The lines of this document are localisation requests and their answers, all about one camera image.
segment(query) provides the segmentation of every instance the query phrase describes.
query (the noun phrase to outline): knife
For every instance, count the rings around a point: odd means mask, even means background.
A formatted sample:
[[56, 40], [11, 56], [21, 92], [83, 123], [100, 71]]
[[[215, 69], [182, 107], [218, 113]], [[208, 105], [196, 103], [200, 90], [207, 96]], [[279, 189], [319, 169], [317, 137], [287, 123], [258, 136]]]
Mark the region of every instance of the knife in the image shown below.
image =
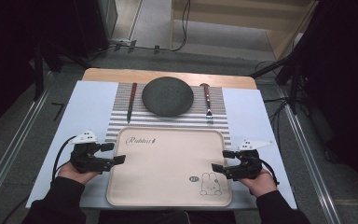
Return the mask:
[[133, 106], [133, 99], [135, 98], [136, 93], [136, 87], [137, 83], [132, 83], [132, 90], [131, 90], [131, 97], [130, 97], [130, 104], [129, 104], [129, 110], [127, 111], [127, 122], [130, 123], [131, 115], [132, 115], [132, 106]]

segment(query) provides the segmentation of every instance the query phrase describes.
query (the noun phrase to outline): black sleeve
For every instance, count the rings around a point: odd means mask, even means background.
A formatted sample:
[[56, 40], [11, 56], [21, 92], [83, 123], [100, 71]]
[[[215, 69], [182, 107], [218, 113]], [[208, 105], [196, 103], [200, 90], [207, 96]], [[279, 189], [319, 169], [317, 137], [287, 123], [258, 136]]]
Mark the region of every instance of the black sleeve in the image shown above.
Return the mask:
[[258, 197], [256, 203], [263, 224], [310, 223], [304, 213], [293, 210], [277, 190]]
[[57, 177], [46, 197], [32, 203], [22, 223], [86, 223], [79, 207], [84, 188], [75, 180]]

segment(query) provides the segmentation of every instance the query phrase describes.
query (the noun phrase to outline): white tabletop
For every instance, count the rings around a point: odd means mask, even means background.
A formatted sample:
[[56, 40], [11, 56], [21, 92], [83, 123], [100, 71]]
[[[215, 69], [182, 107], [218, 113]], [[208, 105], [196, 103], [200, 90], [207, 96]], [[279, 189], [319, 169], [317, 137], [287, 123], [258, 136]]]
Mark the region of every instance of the white tabletop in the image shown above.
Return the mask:
[[[60, 126], [51, 143], [48, 155], [42, 165], [34, 184], [31, 196], [26, 204], [30, 207], [35, 200], [43, 199], [49, 190], [51, 174], [57, 153], [62, 144], [71, 136], [92, 130], [102, 144], [106, 137], [108, 120], [110, 119], [114, 99], [117, 92], [116, 82], [78, 81], [72, 97], [63, 114]], [[266, 161], [275, 171], [280, 182], [278, 186], [283, 198], [292, 208], [297, 209], [296, 201], [287, 178], [274, 134], [269, 124], [269, 118], [260, 91], [223, 88], [223, 96], [227, 111], [228, 129], [233, 149], [243, 141], [272, 141], [268, 147], [261, 147], [257, 151], [260, 159]], [[68, 145], [62, 152], [59, 165], [69, 161], [73, 145]], [[114, 151], [97, 152], [96, 157], [112, 158]], [[228, 165], [239, 164], [238, 160], [227, 160]], [[96, 176], [86, 186], [80, 206], [96, 209], [122, 209], [113, 206], [106, 199], [109, 173], [103, 172]], [[191, 207], [202, 210], [235, 210], [255, 209], [255, 197], [240, 182], [232, 181], [232, 201], [224, 207]]]

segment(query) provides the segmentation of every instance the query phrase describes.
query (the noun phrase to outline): person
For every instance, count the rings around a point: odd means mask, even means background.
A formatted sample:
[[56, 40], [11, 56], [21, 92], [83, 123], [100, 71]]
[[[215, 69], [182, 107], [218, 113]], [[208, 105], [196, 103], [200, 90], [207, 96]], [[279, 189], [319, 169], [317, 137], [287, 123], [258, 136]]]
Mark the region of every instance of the person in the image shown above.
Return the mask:
[[[43, 200], [34, 201], [28, 212], [28, 215], [22, 221], [28, 223], [86, 223], [86, 215], [81, 211], [79, 202], [84, 191], [85, 185], [98, 173], [88, 172], [81, 174], [72, 165], [67, 162], [59, 171], [58, 176], [51, 184], [46, 197]], [[310, 223], [307, 217], [298, 210], [293, 210], [280, 192], [277, 190], [275, 182], [269, 171], [262, 169], [256, 179], [239, 179], [239, 181], [256, 197], [256, 204], [263, 224], [272, 223]], [[111, 223], [164, 223], [164, 224], [182, 224], [182, 223], [210, 223], [207, 220], [199, 218], [191, 219], [194, 213], [185, 211], [176, 212], [136, 212], [136, 211], [118, 211], [113, 213]], [[121, 222], [124, 215], [126, 222]], [[221, 223], [232, 223], [232, 218], [227, 217], [226, 221]]]

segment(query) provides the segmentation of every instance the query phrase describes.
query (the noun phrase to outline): hand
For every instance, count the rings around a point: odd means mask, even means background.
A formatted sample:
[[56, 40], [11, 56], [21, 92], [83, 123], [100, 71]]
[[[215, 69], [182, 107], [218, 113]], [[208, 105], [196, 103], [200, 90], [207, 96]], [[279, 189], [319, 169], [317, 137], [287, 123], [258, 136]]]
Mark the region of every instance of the hand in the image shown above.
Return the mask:
[[94, 178], [98, 174], [99, 172], [87, 172], [81, 174], [69, 161], [63, 167], [61, 167], [60, 171], [58, 172], [58, 176], [73, 179], [83, 185], [86, 185], [92, 178]]
[[256, 179], [239, 179], [239, 181], [249, 188], [256, 198], [263, 194], [270, 193], [277, 190], [274, 180], [269, 171], [261, 169], [260, 174]]

